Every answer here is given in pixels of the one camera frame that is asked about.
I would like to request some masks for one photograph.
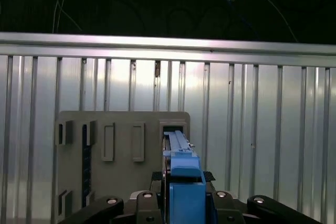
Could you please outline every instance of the vertical rib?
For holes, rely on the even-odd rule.
[[[231,155],[232,155],[232,122],[233,122],[233,96],[234,96],[235,66],[229,66],[229,93],[227,107],[227,134],[226,134],[226,167],[225,167],[225,190],[230,191],[231,181]]]
[[[246,71],[247,65],[242,65],[242,85],[241,85],[241,111],[240,111],[240,153],[239,153],[239,178],[238,178],[238,198],[240,198],[240,182],[241,182],[241,175],[243,173],[243,158],[244,158],[244,113],[245,113],[245,105],[246,105]]]
[[[110,107],[110,82],[111,82],[111,60],[106,60],[105,65],[105,90],[104,90],[104,111]]]
[[[330,107],[330,69],[325,69],[324,82],[324,113],[323,113],[323,146],[322,146],[322,197],[321,222],[327,220],[327,169],[328,169],[328,138],[329,138],[329,107]]]
[[[307,69],[302,68],[301,77],[301,108],[300,108],[300,144],[299,144],[299,176],[298,176],[298,202],[297,210],[303,211],[302,199],[303,199],[303,171],[305,165],[305,149],[304,139],[306,131],[306,91],[307,91]]]
[[[259,66],[253,68],[253,105],[252,105],[252,142],[251,142],[251,175],[250,195],[255,194],[256,179],[256,146],[257,146],[257,123],[258,123],[258,89],[259,89]]]
[[[79,78],[79,111],[84,110],[86,102],[86,82],[87,82],[87,60],[83,58],[80,65],[80,78]]]
[[[61,61],[62,59],[61,58],[58,58],[57,59],[57,63],[56,63],[56,85],[55,85],[55,111],[54,111],[54,117],[55,117],[55,121],[57,120],[58,118],[58,113],[60,112],[59,111],[59,101],[60,101],[60,80],[61,80]],[[31,149],[31,152],[32,152],[32,159],[31,159],[31,174],[32,174],[32,181],[30,183],[30,194],[32,194],[32,191],[33,191],[33,160],[34,160],[34,142],[32,142],[32,149]],[[52,185],[51,185],[51,224],[54,224],[55,223],[55,194],[56,194],[56,188],[57,188],[57,167],[56,167],[56,162],[57,162],[57,152],[56,152],[56,147],[54,146],[54,150],[53,150],[53,159],[52,159],[52,171],[53,171],[53,181],[52,181]],[[29,218],[29,221],[31,221],[32,217],[32,213],[31,213],[31,203],[32,203],[32,196],[29,197],[30,199],[30,218]]]
[[[184,97],[185,97],[185,62],[180,63],[180,75],[178,85],[178,107],[179,111],[184,111]]]
[[[204,65],[203,85],[203,126],[202,126],[202,167],[206,170],[208,152],[208,118],[209,118],[209,90],[210,90],[210,64]]]
[[[135,98],[135,85],[136,85],[136,71],[137,71],[137,63],[135,60],[131,61],[130,66],[130,92],[129,92],[129,111],[134,111],[134,98]]]
[[[32,189],[33,189],[33,160],[34,160],[34,129],[35,129],[35,107],[36,107],[36,82],[37,82],[37,65],[38,58],[33,58],[32,68],[32,85],[31,85],[31,99],[30,99],[30,125],[29,125],[29,145],[28,145],[28,177],[27,177],[27,205],[26,205],[26,223],[31,223],[31,203],[32,203]],[[53,223],[54,209],[53,198],[51,202],[51,223]]]
[[[274,163],[274,199],[279,200],[280,148],[282,115],[282,66],[278,67],[278,93],[276,114],[275,163]]]
[[[4,132],[4,155],[3,159],[3,177],[1,194],[1,216],[0,223],[6,223],[7,212],[7,178],[8,178],[8,153],[9,153],[9,133],[10,133],[10,107],[12,99],[12,78],[13,78],[13,57],[8,56],[7,61],[7,86],[6,86],[6,110],[5,110],[5,132]]]
[[[155,78],[154,78],[154,99],[153,99],[153,111],[160,110],[160,89],[161,89],[161,63],[155,62]]]
[[[167,111],[171,110],[172,100],[172,62],[168,61]]]

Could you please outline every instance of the metal bolt head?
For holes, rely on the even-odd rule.
[[[254,198],[254,201],[256,201],[256,202],[259,203],[259,204],[264,203],[264,200],[263,200],[262,198],[259,198],[259,197]]]
[[[145,198],[150,198],[150,197],[152,197],[152,194],[151,193],[144,193],[143,196]]]
[[[223,191],[219,191],[219,192],[217,193],[217,196],[220,197],[220,198],[224,198],[224,197],[226,197],[226,193],[223,192]]]
[[[109,200],[107,201],[108,204],[115,204],[116,202],[117,202],[116,199],[109,199]]]

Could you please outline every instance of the gray plastic panel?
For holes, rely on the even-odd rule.
[[[61,112],[55,125],[56,222],[78,211],[83,200],[89,204],[106,195],[127,200],[132,192],[149,189],[152,172],[162,169],[163,129],[174,126],[189,138],[186,112]],[[90,193],[85,199],[83,143],[91,145]]]

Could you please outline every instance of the black cable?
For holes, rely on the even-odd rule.
[[[310,9],[298,9],[298,8],[288,7],[281,0],[275,0],[275,2],[277,3],[277,6],[279,6],[280,9],[288,11],[288,12],[295,12],[295,13],[300,13],[300,14],[313,14],[313,13],[320,11],[325,6],[328,6],[334,3],[334,0],[330,0],[328,2],[326,2],[326,0],[320,0],[316,6]]]

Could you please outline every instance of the dark background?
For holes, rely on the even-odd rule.
[[[300,42],[336,44],[336,0],[272,1]],[[56,0],[0,3],[0,31],[52,32]],[[225,0],[65,0],[64,10],[82,31],[62,14],[58,32],[295,42],[266,0],[236,0],[232,5]]]

